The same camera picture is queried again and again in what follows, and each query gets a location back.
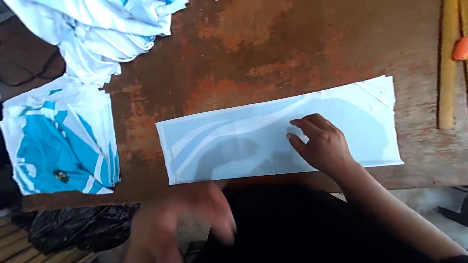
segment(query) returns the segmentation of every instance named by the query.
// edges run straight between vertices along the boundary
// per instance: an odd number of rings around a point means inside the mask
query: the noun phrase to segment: blurred hand
[[[286,137],[302,158],[313,167],[333,176],[355,163],[343,132],[322,115],[307,115],[290,123],[300,128],[309,141],[305,144],[292,133],[288,133]]]
[[[234,242],[234,217],[218,186],[208,182],[170,188],[171,192],[161,202],[144,204],[133,217],[126,262],[182,263],[176,243],[180,217],[202,220],[221,242]]]

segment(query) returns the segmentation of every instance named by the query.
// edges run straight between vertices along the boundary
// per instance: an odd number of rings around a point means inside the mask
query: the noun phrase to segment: floor
[[[454,241],[468,249],[468,227],[444,218],[437,212],[438,207],[444,207],[454,212],[460,212],[463,199],[468,195],[452,187],[421,188],[408,190],[391,190],[395,197],[424,216],[438,229],[442,230]],[[343,194],[333,194],[345,200]],[[206,240],[209,228],[200,222],[180,220],[177,242],[181,251],[185,252],[191,241]],[[128,248],[128,242],[122,246],[101,253],[98,258],[101,263],[122,263]]]

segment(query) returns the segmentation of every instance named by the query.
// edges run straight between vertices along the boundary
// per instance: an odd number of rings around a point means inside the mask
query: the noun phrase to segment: blue fabric
[[[22,160],[16,168],[20,175],[19,184],[29,193],[71,190],[83,192],[87,188],[86,193],[95,194],[103,188],[114,186],[119,180],[118,175],[114,174],[118,171],[118,167],[114,167],[118,165],[118,156],[102,157],[99,163],[102,153],[96,153],[72,129],[63,124],[68,116],[66,110],[53,111],[53,119],[47,116],[47,110],[53,110],[54,106],[53,102],[45,102],[42,108],[25,107],[22,113],[26,125],[22,129],[24,137],[17,153],[17,157]],[[45,114],[32,113],[38,110]],[[96,142],[91,126],[82,117],[79,118]],[[96,173],[99,177],[94,180],[96,166],[99,164],[100,174]],[[67,182],[57,177],[58,171],[65,173]]]

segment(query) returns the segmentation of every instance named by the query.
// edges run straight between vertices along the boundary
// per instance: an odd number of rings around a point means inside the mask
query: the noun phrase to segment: wooden table
[[[467,99],[460,68],[457,124],[436,129],[439,0],[192,0],[172,36],[122,64],[105,86],[122,182],[112,195],[33,195],[25,209],[139,202],[168,188],[155,122],[264,102],[382,74],[395,80],[402,166],[370,168],[387,188],[468,184]],[[339,188],[321,173],[306,178]]]

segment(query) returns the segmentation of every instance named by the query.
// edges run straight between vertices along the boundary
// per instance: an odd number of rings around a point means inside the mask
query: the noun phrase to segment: pile of white clothes
[[[120,181],[110,96],[99,90],[170,35],[188,0],[4,0],[26,27],[57,45],[66,73],[4,102],[0,122],[23,195],[112,193]]]

